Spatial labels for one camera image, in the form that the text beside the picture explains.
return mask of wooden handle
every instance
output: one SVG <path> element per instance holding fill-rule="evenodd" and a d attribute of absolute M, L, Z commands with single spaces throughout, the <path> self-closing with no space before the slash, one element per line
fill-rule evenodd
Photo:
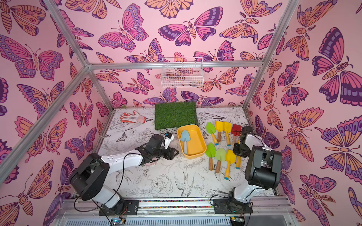
<path fill-rule="evenodd" d="M 230 163 L 227 164 L 226 172 L 225 172 L 225 180 L 228 180 L 230 176 Z"/>
<path fill-rule="evenodd" d="M 212 136 L 212 139 L 214 140 L 215 145 L 219 145 L 218 140 L 216 140 L 215 135 L 212 133 L 211 136 Z"/>
<path fill-rule="evenodd" d="M 241 165 L 241 157 L 237 156 L 236 157 L 236 169 L 240 169 L 240 165 Z"/>
<path fill-rule="evenodd" d="M 220 173 L 220 166 L 221 166 L 221 161 L 218 161 L 218 164 L 216 165 L 216 173 Z"/>
<path fill-rule="evenodd" d="M 188 155 L 187 154 L 187 142 L 186 141 L 184 141 L 184 153 L 185 153 L 185 155 Z"/>
<path fill-rule="evenodd" d="M 226 133 L 226 144 L 227 144 L 227 146 L 231 146 L 231 144 L 230 144 L 230 137 L 229 137 L 229 134 L 228 134 L 228 133 Z"/>
<path fill-rule="evenodd" d="M 213 170 L 213 168 L 212 168 L 212 158 L 209 158 L 209 170 L 210 171 Z"/>
<path fill-rule="evenodd" d="M 221 132 L 218 132 L 218 142 L 221 142 Z"/>

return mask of artificial grass mat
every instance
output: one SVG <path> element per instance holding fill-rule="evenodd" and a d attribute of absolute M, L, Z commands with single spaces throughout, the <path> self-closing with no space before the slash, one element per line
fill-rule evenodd
<path fill-rule="evenodd" d="M 155 129 L 199 125 L 195 102 L 158 103 L 155 106 Z"/>

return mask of yellow plastic container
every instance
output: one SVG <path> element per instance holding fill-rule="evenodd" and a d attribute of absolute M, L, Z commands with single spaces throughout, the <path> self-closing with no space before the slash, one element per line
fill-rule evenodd
<path fill-rule="evenodd" d="M 184 153 L 184 142 L 180 141 L 182 131 L 187 130 L 190 134 L 191 140 L 187 142 L 188 155 Z M 184 125 L 177 130 L 178 141 L 181 145 L 182 153 L 186 158 L 197 158 L 202 156 L 206 152 L 206 143 L 202 137 L 200 128 L 197 125 Z"/>

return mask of black cable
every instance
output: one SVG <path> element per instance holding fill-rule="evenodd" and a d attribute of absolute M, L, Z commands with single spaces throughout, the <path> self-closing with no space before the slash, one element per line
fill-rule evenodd
<path fill-rule="evenodd" d="M 94 204 L 98 207 L 98 204 L 97 204 L 93 199 L 92 199 L 92 201 L 93 201 Z M 99 209 L 102 211 L 102 213 L 104 214 L 104 216 L 106 216 L 106 218 L 107 218 L 107 220 L 108 220 L 108 222 L 109 222 L 109 225 L 112 226 L 111 221 L 109 220 L 108 216 L 107 216 L 106 213 L 103 211 L 103 209 L 102 209 L 102 208 L 99 208 Z"/>

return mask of wire basket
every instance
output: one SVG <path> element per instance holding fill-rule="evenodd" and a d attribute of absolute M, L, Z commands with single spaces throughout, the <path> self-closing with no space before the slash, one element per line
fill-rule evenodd
<path fill-rule="evenodd" d="M 202 88 L 204 71 L 202 58 L 199 61 L 168 62 L 167 59 L 175 60 L 176 57 L 163 58 L 161 85 L 163 88 L 196 87 Z"/>

